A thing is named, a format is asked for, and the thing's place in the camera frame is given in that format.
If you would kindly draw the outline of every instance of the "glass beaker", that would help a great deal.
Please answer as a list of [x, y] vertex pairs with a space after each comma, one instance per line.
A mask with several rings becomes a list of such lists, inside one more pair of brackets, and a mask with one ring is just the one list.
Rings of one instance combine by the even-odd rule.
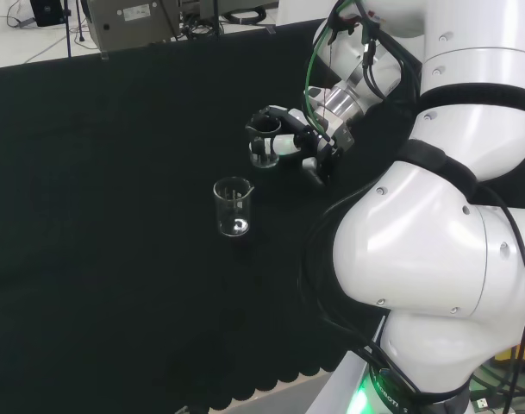
[[227, 177], [214, 184], [216, 223], [220, 233], [237, 237], [248, 232], [253, 190], [251, 183], [239, 177]]

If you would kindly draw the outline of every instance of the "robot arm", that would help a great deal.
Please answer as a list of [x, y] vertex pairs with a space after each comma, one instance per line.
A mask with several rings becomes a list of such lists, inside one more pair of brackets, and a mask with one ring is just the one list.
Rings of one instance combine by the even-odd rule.
[[[412, 17], [424, 20], [427, 39], [422, 112], [410, 139], [477, 181], [511, 171], [525, 158], [525, 0], [405, 3], [419, 3]], [[406, 14], [394, 13], [404, 2], [364, 4], [407, 30]], [[399, 159], [347, 213], [334, 241], [343, 290], [392, 310], [381, 347], [424, 392], [462, 387], [478, 365], [521, 340], [525, 322], [513, 230], [498, 208], [467, 197], [447, 174]], [[525, 243], [525, 210], [511, 214]]]
[[[344, 10], [341, 15], [351, 18], [354, 6]], [[323, 25], [316, 37], [323, 30]], [[351, 34], [339, 32], [332, 43], [328, 41], [333, 34], [328, 34], [323, 47], [318, 51], [322, 61], [341, 78], [341, 82], [331, 90], [310, 87], [309, 100], [318, 122], [329, 126], [330, 135], [337, 134], [340, 146], [347, 145], [352, 138], [349, 131], [352, 125], [361, 119], [374, 105], [380, 104], [378, 97], [364, 80], [362, 60], [365, 45], [362, 43], [362, 27], [357, 27]], [[422, 35], [414, 39], [397, 39], [418, 60], [422, 60]], [[378, 89], [386, 97], [396, 89], [402, 78], [402, 71], [397, 60], [383, 47], [377, 44], [372, 71]]]
[[343, 154], [333, 138], [309, 126], [300, 110], [267, 106], [246, 126], [251, 162], [259, 168], [278, 163], [280, 156], [299, 155], [303, 170], [316, 185], [324, 185]]

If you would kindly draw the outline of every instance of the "green led light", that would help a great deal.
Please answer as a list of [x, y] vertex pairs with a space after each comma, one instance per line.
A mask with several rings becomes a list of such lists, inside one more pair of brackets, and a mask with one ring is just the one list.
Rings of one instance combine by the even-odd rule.
[[350, 404], [348, 405], [347, 414], [362, 414], [367, 407], [367, 396], [364, 388], [360, 388], [354, 393]]

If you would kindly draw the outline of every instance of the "gray equipment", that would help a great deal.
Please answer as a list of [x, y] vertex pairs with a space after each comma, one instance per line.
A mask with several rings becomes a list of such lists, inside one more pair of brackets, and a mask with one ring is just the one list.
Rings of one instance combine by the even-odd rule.
[[87, 0], [87, 4], [91, 38], [102, 52], [142, 47], [179, 35], [176, 0]]

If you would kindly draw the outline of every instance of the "black cloth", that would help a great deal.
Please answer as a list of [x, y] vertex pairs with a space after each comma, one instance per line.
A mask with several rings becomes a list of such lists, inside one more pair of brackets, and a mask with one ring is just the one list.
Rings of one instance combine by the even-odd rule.
[[[301, 240], [411, 123], [376, 108], [324, 190], [250, 165], [244, 126], [298, 107], [318, 23], [0, 70], [0, 413], [223, 408], [336, 367], [344, 338], [297, 295]], [[256, 186], [240, 242], [216, 232], [229, 175]], [[312, 253], [329, 277], [332, 236]], [[378, 310], [327, 292], [372, 334]]]

